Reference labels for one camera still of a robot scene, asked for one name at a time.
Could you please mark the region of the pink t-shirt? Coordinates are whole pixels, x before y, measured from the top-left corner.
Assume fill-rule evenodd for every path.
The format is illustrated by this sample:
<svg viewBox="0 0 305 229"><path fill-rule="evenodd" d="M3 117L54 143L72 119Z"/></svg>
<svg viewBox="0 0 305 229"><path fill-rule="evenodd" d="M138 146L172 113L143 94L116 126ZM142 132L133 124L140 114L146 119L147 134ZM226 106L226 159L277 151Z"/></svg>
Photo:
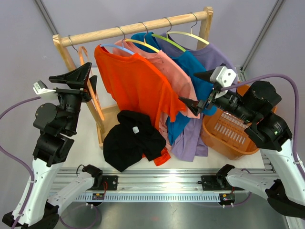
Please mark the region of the pink t-shirt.
<svg viewBox="0 0 305 229"><path fill-rule="evenodd" d="M151 49L145 51L143 48L139 48L137 44L126 41L117 41L116 44L124 46L133 53L138 53L140 56L152 63L167 78L172 89L178 96L192 100L197 99L191 78L163 51L153 52ZM188 108L185 111L180 111L178 113L175 122L171 122L168 115L161 115L159 131L166 139L167 149L171 150L176 138L181 134L190 118L199 119L200 116L195 116Z"/></svg>

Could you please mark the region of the orange plastic hanger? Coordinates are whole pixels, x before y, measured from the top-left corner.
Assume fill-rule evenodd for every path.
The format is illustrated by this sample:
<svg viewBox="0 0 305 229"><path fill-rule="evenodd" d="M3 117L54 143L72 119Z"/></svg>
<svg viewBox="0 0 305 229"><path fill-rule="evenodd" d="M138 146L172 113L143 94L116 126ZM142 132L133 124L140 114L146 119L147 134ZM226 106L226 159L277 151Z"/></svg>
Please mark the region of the orange plastic hanger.
<svg viewBox="0 0 305 229"><path fill-rule="evenodd" d="M80 59L80 64L81 65L85 64L84 56L86 57L87 62L90 62L88 51L86 50L86 48L84 46L80 46L78 49L76 49L72 44L70 35L68 35L68 39L69 39L69 42L70 42L71 46L73 47L73 49L78 53L78 56L79 56L79 59ZM90 79L93 79L92 70L90 70ZM92 102L93 102L93 106L94 106L99 118L102 121L104 121L104 115L103 115L102 110L101 110L101 106L100 106L100 103L99 103L99 98L98 98L98 95L96 94L96 90L92 86L92 83L91 83L90 79L87 82L87 87L88 87L88 90L89 90L89 93L90 93L90 96L91 96L91 99L92 99Z"/></svg>

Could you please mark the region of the light blue plastic hanger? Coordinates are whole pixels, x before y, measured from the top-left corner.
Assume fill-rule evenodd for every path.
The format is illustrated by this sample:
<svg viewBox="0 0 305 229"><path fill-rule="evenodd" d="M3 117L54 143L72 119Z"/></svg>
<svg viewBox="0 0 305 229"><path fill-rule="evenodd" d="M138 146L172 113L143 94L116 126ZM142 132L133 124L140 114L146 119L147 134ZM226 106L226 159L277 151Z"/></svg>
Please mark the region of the light blue plastic hanger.
<svg viewBox="0 0 305 229"><path fill-rule="evenodd" d="M131 50L129 50L129 49L127 49L127 48L124 47L123 41L126 39L126 35L125 35L123 29L122 29L120 26L116 26L116 27L119 28L120 31L121 31L122 34L123 34L123 39L121 40L122 45L119 46L119 45L116 45L116 44L105 44L105 43L104 43L104 44L100 44L100 47L112 47L112 48L117 48L117 49L122 50L122 51L124 51L124 52L126 52L126 53L128 53L128 54L134 55L134 54L135 54L134 52L132 52Z"/></svg>

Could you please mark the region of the orange t-shirt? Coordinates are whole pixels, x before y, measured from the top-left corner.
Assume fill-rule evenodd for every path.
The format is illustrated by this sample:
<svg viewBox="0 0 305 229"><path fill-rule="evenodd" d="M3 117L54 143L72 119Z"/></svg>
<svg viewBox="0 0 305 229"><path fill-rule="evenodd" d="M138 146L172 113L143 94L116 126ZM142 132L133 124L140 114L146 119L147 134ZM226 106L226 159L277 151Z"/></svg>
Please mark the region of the orange t-shirt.
<svg viewBox="0 0 305 229"><path fill-rule="evenodd" d="M180 111L186 111L167 78L138 53L123 57L97 46L94 57L105 89L120 110L148 115L156 129L162 114L174 122Z"/></svg>

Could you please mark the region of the yellow plastic hanger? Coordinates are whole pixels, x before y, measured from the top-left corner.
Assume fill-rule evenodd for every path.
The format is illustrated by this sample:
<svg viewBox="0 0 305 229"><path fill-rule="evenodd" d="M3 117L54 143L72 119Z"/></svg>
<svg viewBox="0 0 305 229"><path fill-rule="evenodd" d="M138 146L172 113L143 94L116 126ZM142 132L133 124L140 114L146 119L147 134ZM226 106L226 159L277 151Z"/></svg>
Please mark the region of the yellow plastic hanger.
<svg viewBox="0 0 305 229"><path fill-rule="evenodd" d="M133 42L133 43L140 44L140 45L142 45L142 46L145 46L145 47L149 48L150 50L154 51L155 53L158 53L158 52L160 51L159 49L157 49L157 48L151 46L150 44L148 44L148 43L146 42L146 36L148 35L148 28L147 28L147 26L146 26L143 22L141 22L141 24L143 24L144 27L146 28L146 34L143 36L143 41L134 40L134 39L124 39L124 40L125 40L126 42Z"/></svg>

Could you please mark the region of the black t-shirt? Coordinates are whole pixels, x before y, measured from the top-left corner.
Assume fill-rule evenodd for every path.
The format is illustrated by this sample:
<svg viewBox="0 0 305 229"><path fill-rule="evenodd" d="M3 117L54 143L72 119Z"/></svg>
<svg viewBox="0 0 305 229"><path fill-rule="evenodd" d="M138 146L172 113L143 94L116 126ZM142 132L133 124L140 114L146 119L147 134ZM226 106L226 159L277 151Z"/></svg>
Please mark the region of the black t-shirt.
<svg viewBox="0 0 305 229"><path fill-rule="evenodd" d="M103 142L103 156L109 165L123 172L143 156L152 161L162 155L166 140L152 126L148 115L122 110L117 120L119 124L109 131Z"/></svg>

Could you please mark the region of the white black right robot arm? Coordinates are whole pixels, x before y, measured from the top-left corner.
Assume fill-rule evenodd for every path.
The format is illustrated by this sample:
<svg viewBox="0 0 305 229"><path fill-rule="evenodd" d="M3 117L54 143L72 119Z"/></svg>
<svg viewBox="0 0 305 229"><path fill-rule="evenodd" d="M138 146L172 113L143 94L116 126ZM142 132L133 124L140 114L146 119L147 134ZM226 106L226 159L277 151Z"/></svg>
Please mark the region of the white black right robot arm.
<svg viewBox="0 0 305 229"><path fill-rule="evenodd" d="M286 121L273 112L281 96L269 83L270 75L248 80L244 95L234 93L236 73L225 66L196 73L195 77L212 83L208 96L199 101L181 97L195 115L216 106L245 125L245 133L271 161L278 179L265 179L232 165L223 166L216 183L223 190L234 187L247 190L267 200L278 213L288 217L305 217L305 167L297 153L299 96L295 95L295 124L291 131Z"/></svg>

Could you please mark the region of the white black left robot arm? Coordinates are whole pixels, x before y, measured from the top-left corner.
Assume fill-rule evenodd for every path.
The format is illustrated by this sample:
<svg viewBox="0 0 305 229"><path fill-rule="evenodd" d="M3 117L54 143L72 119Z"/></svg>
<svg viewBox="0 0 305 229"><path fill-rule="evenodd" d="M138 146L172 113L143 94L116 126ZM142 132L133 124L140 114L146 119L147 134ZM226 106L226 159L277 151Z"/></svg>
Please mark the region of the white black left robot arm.
<svg viewBox="0 0 305 229"><path fill-rule="evenodd" d="M50 196L51 186L67 159L81 104L91 99L88 86L92 64L87 62L71 72L49 77L51 83L67 88L49 89L42 81L33 85L37 98L58 99L59 104L45 103L35 113L34 127L40 136L33 151L32 166L27 166L30 177L17 207L2 218L11 228L52 229L62 212L83 192L102 187L102 171L85 166L79 175L58 193Z"/></svg>

